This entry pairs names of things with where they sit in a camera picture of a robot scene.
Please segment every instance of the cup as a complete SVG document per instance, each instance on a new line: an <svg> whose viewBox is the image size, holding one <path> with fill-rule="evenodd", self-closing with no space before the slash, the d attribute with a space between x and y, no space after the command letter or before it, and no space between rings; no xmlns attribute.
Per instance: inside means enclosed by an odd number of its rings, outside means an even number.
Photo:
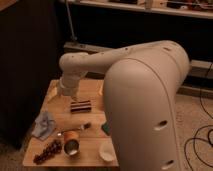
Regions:
<svg viewBox="0 0 213 171"><path fill-rule="evenodd" d="M79 134L76 131L67 131L64 135L64 151L73 156L79 151Z"/></svg>

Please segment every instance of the crumpled cloth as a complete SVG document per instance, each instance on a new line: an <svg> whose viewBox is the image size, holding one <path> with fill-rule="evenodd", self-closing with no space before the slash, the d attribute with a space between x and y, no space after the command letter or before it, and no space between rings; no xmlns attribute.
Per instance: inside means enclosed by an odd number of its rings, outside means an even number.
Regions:
<svg viewBox="0 0 213 171"><path fill-rule="evenodd" d="M56 128L52 115L47 111L41 112L35 123L36 125L31 135L42 141L47 139Z"/></svg>

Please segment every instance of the metal rod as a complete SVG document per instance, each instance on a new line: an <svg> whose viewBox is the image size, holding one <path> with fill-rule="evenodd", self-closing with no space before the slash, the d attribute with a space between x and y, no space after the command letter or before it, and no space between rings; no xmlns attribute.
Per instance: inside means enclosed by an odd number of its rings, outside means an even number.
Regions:
<svg viewBox="0 0 213 171"><path fill-rule="evenodd" d="M69 3L67 0L65 0L65 4L66 4L67 16L68 16L69 26L70 26L70 31L71 31L70 38L72 41L75 42L77 40L77 37L75 36L74 27L73 27L73 23L72 23L72 17L71 17L70 8L69 8Z"/></svg>

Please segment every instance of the wooden table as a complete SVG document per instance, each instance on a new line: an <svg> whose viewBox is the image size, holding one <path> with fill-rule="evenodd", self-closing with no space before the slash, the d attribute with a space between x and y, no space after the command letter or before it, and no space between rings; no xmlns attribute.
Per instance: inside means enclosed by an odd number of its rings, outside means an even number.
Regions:
<svg viewBox="0 0 213 171"><path fill-rule="evenodd" d="M71 114L71 98L65 96L52 98L56 93L57 80L51 81L41 111L48 111L53 115L57 128L45 141L40 141L34 137L30 139L23 160L24 166L118 167L117 160L105 162L99 156L100 145L111 140L101 130L101 125L106 121L102 107L102 97L99 94L102 83L102 80L82 80L78 92L79 101L91 100L92 111L90 113ZM69 157L62 150L61 154L55 155L54 158L47 160L42 165L33 163L35 154L40 154L46 144L56 138L58 131L73 128L86 122L91 122L92 126L79 132L80 151L77 155Z"/></svg>

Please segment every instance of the bunch of grapes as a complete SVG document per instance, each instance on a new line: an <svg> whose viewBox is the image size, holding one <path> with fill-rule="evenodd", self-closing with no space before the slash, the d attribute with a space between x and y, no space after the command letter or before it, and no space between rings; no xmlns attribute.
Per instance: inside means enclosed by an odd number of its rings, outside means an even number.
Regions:
<svg viewBox="0 0 213 171"><path fill-rule="evenodd" d="M62 143L60 140L53 140L40 155L35 155L33 162L38 164L44 163L46 160L59 154L62 150Z"/></svg>

